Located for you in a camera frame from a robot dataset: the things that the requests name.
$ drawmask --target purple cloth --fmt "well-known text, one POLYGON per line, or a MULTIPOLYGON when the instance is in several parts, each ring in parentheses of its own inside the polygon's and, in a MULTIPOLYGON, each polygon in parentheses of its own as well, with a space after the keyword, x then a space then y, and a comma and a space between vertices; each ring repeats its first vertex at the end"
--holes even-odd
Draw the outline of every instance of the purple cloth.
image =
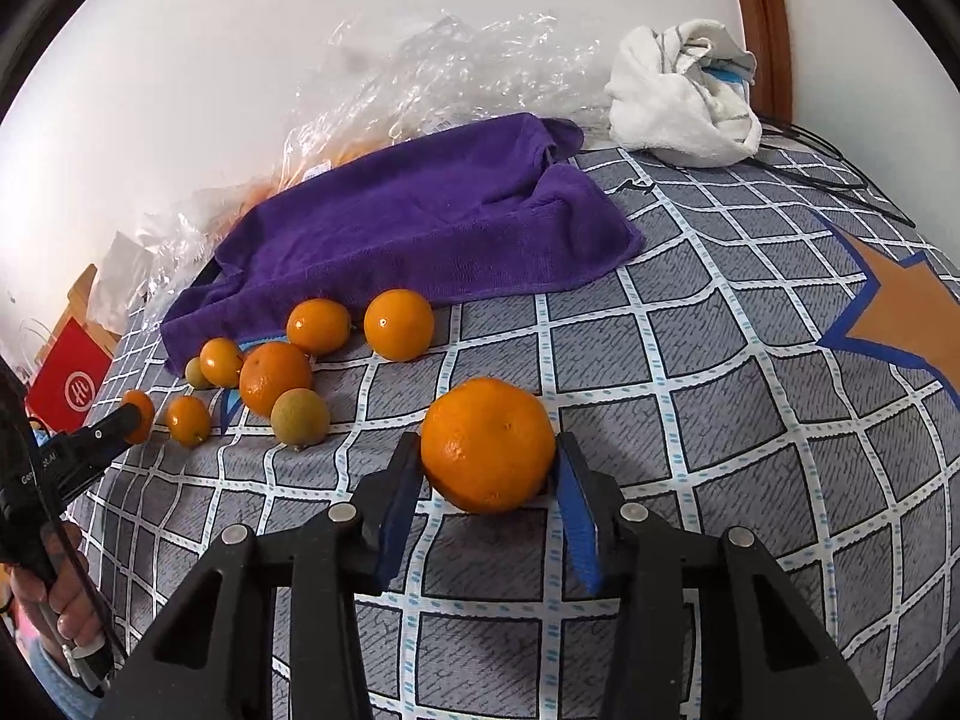
POLYGON ((216 251, 209 283, 165 317, 170 370, 209 338, 282 335, 307 298, 359 317, 395 287, 443 305, 599 278, 643 237, 587 175, 556 162, 582 144, 572 122, 514 114, 376 151, 261 203, 216 251))

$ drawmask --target blue sleeve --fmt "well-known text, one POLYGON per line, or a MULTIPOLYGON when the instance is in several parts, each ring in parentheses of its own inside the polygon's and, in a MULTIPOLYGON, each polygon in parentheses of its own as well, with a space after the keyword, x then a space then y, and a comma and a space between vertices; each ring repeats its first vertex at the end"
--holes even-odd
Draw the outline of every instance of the blue sleeve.
POLYGON ((88 693, 67 677, 54 659, 43 649, 40 637, 30 642, 30 668, 43 689, 69 720, 92 720, 100 699, 88 693))

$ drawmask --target person's arm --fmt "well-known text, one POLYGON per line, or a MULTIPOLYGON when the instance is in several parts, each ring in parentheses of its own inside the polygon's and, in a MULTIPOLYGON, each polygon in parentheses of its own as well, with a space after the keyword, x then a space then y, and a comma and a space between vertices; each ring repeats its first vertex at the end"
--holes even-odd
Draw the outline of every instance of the person's arm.
MULTIPOLYGON (((80 545, 80 528, 72 522, 64 522, 64 530, 76 549, 80 545)), ((46 547, 51 556, 62 552, 55 536, 47 539, 46 547)), ((78 557, 80 565, 86 570, 88 562, 85 555, 79 554, 78 557)), ((11 571, 11 589, 23 613, 40 634, 31 642, 29 652, 30 666, 37 680, 70 720, 90 720, 100 700, 71 679, 64 652, 54 640, 37 605, 44 601, 50 604, 50 608, 59 615, 56 628, 64 638, 73 640, 80 647, 90 644, 100 632, 100 621, 94 613, 93 603, 83 592, 80 577, 69 560, 62 560, 56 584, 48 593, 34 573, 14 567, 11 571)))

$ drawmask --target blue gripper pad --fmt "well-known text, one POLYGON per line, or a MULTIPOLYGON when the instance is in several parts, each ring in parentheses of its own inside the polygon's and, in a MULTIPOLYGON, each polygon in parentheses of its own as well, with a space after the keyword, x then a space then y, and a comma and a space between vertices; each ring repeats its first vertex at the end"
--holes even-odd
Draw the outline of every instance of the blue gripper pad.
POLYGON ((400 573, 403 551, 407 546, 407 536, 410 535, 410 525, 414 520, 416 500, 419 497, 422 480, 424 480, 424 474, 419 462, 419 450, 416 450, 416 459, 409 459, 402 467, 394 498, 387 508, 386 517, 380 528, 380 552, 376 562, 376 578, 383 589, 387 589, 394 577, 400 573))
POLYGON ((604 580, 600 569, 597 526, 563 442, 557 442, 554 476, 557 503, 560 504, 560 516, 563 517, 563 532, 566 533, 566 550, 577 576, 587 586, 587 592, 595 595, 604 580))

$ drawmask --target red bag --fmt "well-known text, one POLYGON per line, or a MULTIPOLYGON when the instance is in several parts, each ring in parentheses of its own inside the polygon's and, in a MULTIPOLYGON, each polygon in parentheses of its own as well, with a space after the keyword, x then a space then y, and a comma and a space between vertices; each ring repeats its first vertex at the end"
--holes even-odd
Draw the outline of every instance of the red bag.
POLYGON ((27 408, 52 431, 74 431, 83 426, 109 367, 110 357, 70 319, 27 392, 27 408))

